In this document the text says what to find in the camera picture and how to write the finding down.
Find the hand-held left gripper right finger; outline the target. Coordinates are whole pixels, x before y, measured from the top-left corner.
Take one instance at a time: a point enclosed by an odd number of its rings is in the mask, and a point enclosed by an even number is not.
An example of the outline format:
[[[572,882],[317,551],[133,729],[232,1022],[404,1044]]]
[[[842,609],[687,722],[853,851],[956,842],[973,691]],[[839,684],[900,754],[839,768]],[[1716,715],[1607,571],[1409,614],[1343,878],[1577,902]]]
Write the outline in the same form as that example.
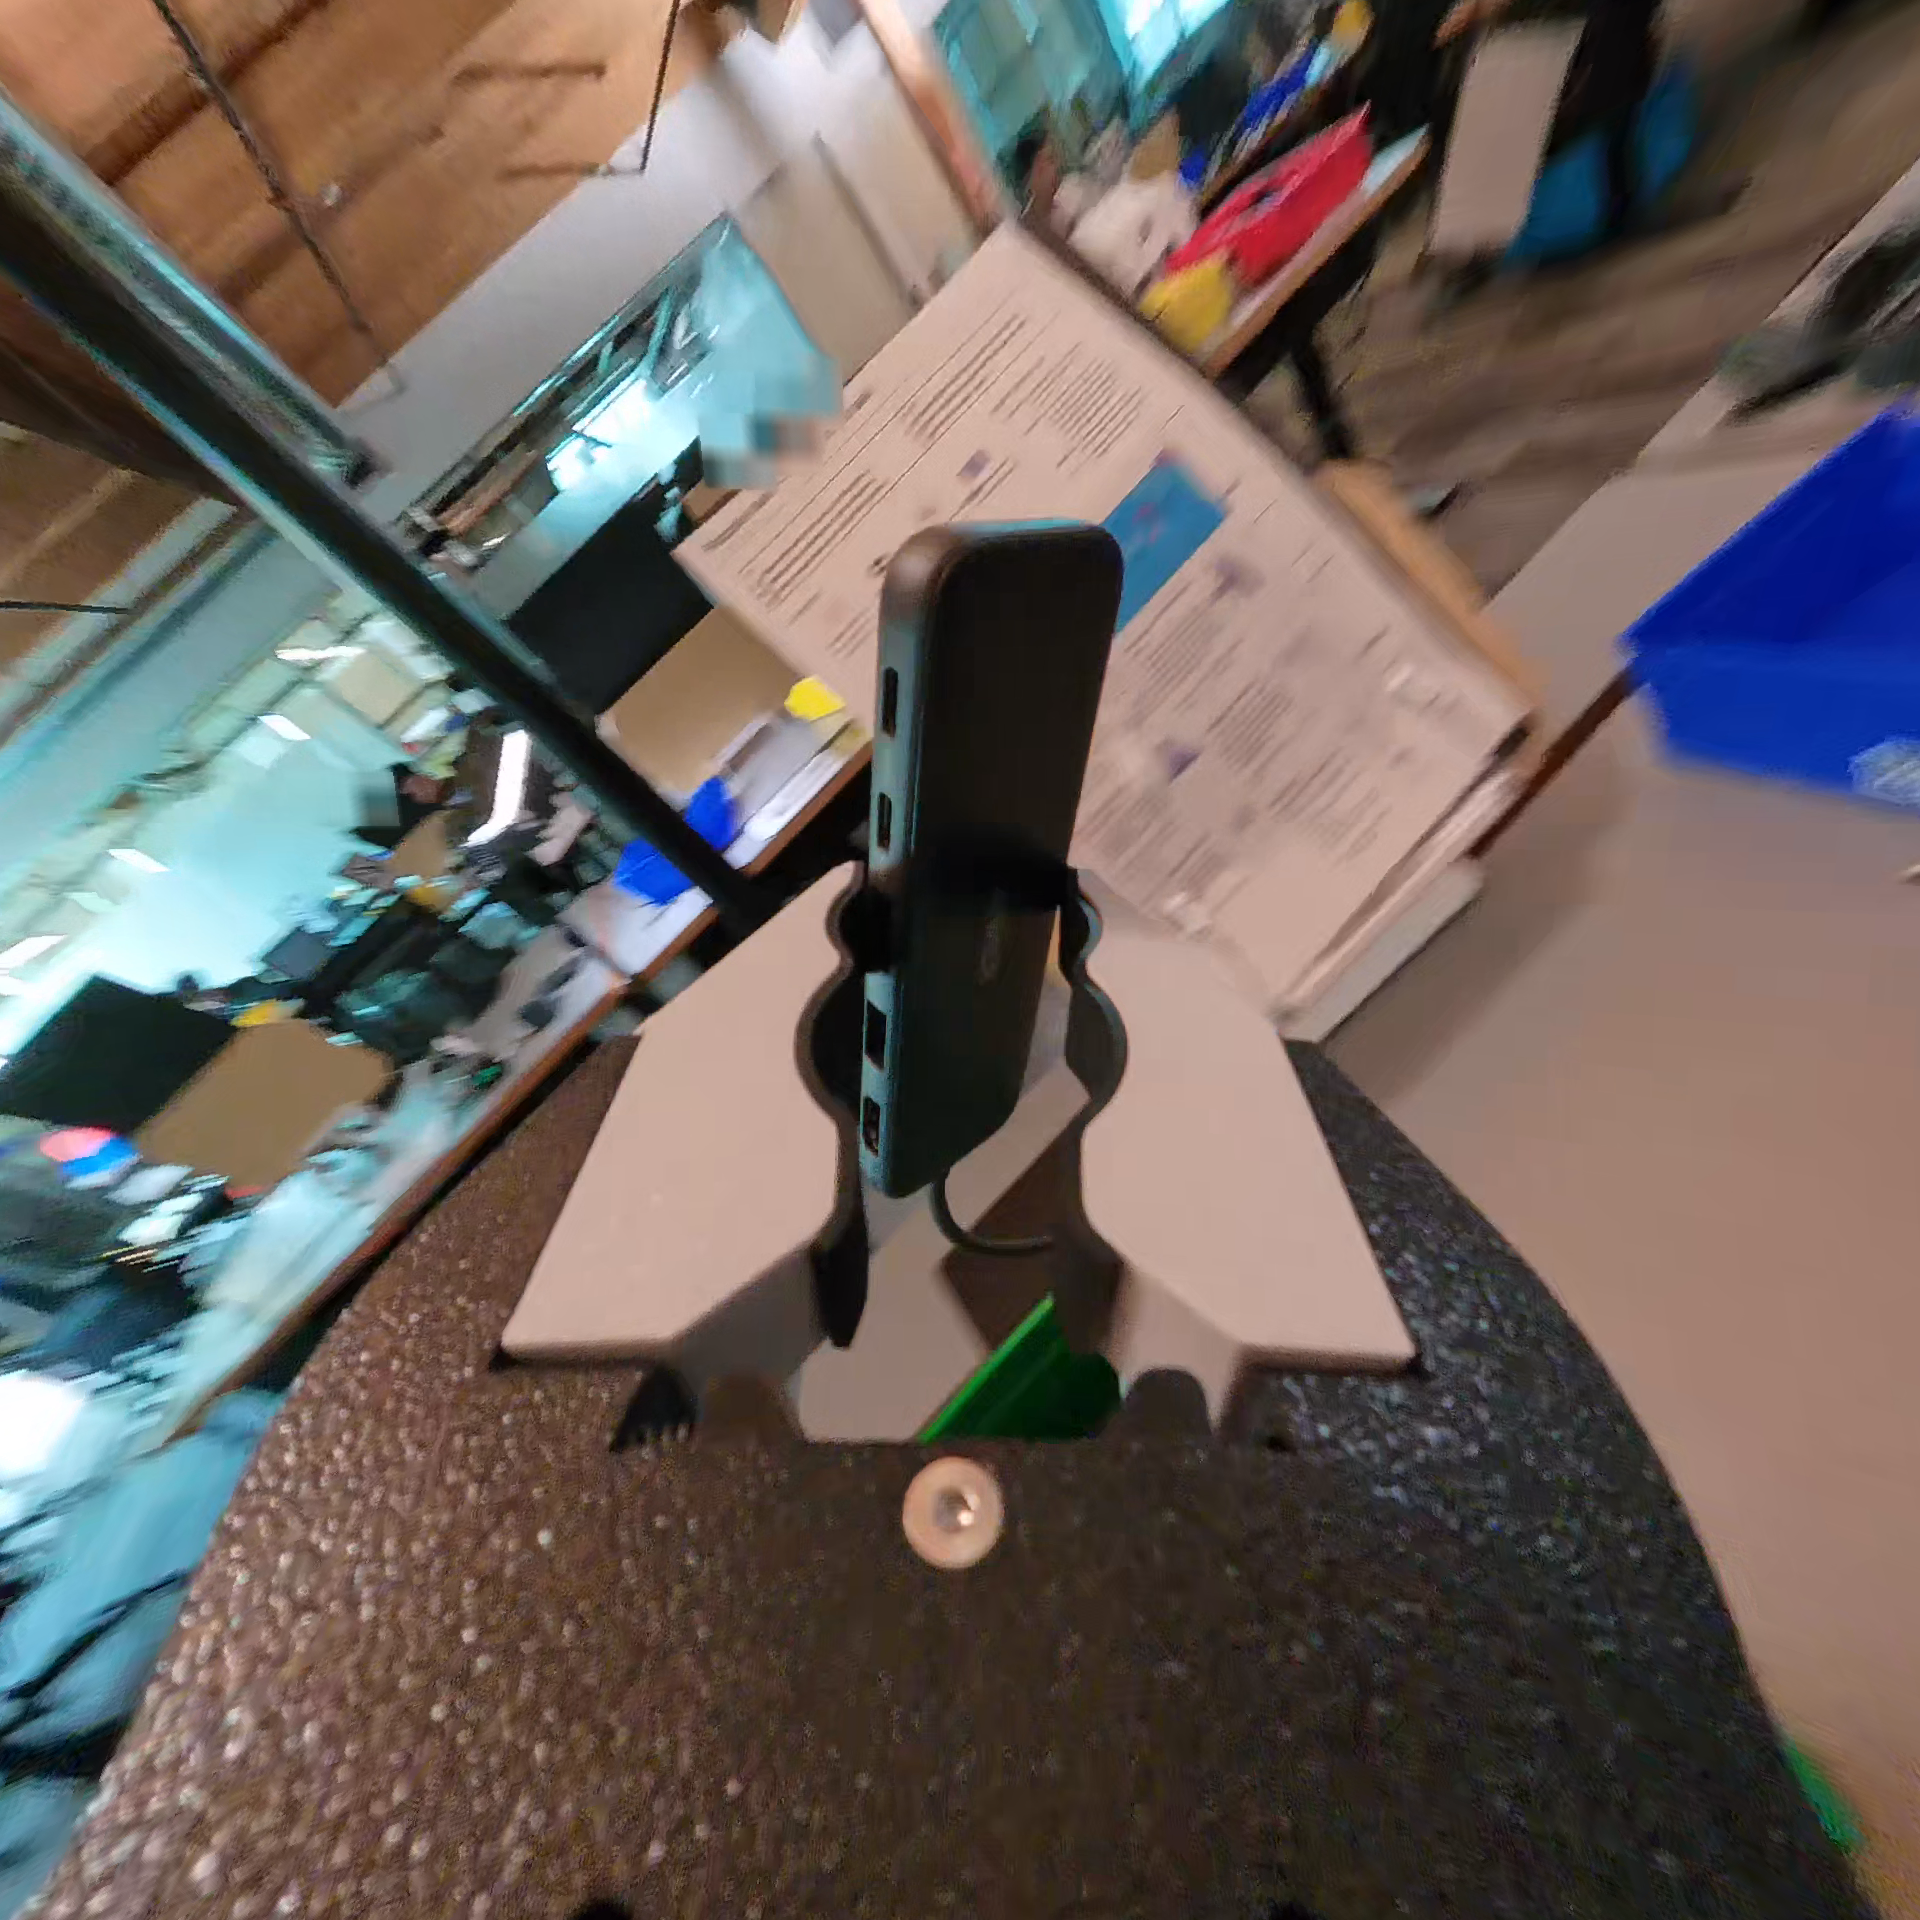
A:
[[[1079,878],[1042,989],[1047,1301],[1119,1389],[1184,1374],[1219,1426],[1260,1374],[1393,1378],[1413,1334],[1282,1035],[1217,955]]]

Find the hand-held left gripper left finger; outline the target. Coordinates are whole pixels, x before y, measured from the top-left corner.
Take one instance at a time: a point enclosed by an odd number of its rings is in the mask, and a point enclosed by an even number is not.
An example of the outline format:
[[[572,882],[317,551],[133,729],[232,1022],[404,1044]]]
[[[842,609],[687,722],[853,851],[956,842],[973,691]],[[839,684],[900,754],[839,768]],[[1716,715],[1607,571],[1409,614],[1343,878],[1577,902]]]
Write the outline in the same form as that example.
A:
[[[872,1298],[856,1152],[859,974],[842,864],[643,1019],[499,1356],[630,1365],[696,1424],[747,1398],[803,1426],[812,1361]]]

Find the green plastic bin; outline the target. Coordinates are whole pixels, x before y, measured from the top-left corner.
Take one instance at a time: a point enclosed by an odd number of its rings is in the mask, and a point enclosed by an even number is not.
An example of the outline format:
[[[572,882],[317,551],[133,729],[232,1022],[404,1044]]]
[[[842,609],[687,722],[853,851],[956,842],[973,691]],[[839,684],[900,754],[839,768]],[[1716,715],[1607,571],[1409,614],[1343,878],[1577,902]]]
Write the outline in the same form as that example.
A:
[[[919,1429],[919,1442],[1003,1436],[1013,1442],[1076,1442],[1096,1436],[1123,1391],[1114,1365],[1076,1352],[1054,1298],[1023,1322],[949,1395]]]

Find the black usb hub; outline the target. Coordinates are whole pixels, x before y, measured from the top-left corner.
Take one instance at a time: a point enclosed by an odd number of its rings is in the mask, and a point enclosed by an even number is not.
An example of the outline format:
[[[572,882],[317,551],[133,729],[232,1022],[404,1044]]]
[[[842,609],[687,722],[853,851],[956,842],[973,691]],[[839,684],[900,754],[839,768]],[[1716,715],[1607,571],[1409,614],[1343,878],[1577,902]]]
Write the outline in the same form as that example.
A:
[[[1096,524],[937,524],[880,581],[856,1148],[876,1191],[924,1194],[976,1256],[1047,1248],[963,1225],[944,1184],[1017,1111],[1079,896],[1073,819],[1123,569]]]

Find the large blue plastic bin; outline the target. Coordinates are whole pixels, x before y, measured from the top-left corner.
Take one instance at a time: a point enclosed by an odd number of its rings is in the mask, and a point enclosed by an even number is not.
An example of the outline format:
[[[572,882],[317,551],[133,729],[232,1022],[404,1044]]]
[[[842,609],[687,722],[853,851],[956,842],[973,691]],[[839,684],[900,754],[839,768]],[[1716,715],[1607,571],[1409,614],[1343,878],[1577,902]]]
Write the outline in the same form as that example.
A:
[[[1787,482],[1619,654],[1674,761],[1916,811],[1916,405]]]

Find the instruction sheet stand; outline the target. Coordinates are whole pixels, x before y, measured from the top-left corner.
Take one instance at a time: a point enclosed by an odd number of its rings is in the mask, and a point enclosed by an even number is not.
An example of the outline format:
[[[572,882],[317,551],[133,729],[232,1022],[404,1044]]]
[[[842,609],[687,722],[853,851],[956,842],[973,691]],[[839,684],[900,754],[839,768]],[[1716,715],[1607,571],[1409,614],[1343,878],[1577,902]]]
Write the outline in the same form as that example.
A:
[[[1000,228],[850,378],[823,445],[680,549],[876,732],[880,581],[944,524],[1103,524],[1126,588],[1073,864],[1309,1038],[1462,859],[1530,708],[1150,326]]]

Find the black metal pole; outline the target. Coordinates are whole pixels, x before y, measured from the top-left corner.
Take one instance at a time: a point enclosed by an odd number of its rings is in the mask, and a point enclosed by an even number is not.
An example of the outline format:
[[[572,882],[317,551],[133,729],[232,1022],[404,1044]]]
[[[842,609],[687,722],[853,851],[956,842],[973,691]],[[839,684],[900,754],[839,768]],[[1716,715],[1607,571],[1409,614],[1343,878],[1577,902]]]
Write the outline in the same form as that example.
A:
[[[520,638],[433,581],[350,494],[366,448],[12,101],[2,101],[2,275],[279,538],[429,641],[597,806],[662,851],[736,935],[762,888],[712,849],[562,696]]]

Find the yellow plastic bin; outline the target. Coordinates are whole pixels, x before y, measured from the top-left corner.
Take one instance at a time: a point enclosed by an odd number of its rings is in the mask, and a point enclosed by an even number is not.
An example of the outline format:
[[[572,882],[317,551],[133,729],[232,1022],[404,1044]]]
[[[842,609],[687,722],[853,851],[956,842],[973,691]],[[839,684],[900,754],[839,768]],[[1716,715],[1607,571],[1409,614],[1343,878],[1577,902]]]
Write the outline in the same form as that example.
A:
[[[1202,348],[1232,321],[1233,302],[1233,266],[1219,255],[1209,255],[1192,266],[1157,275],[1139,295],[1139,315],[1173,352],[1199,359]]]

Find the red plastic bin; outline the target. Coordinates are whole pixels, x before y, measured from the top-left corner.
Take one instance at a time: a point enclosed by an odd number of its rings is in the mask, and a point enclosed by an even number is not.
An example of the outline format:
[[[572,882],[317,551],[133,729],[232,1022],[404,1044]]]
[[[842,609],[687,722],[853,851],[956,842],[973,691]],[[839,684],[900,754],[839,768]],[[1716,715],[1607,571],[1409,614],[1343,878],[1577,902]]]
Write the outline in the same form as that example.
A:
[[[1372,108],[1360,105],[1239,179],[1164,256],[1163,275],[1184,275],[1214,261],[1236,289],[1269,279],[1360,192],[1372,161]]]

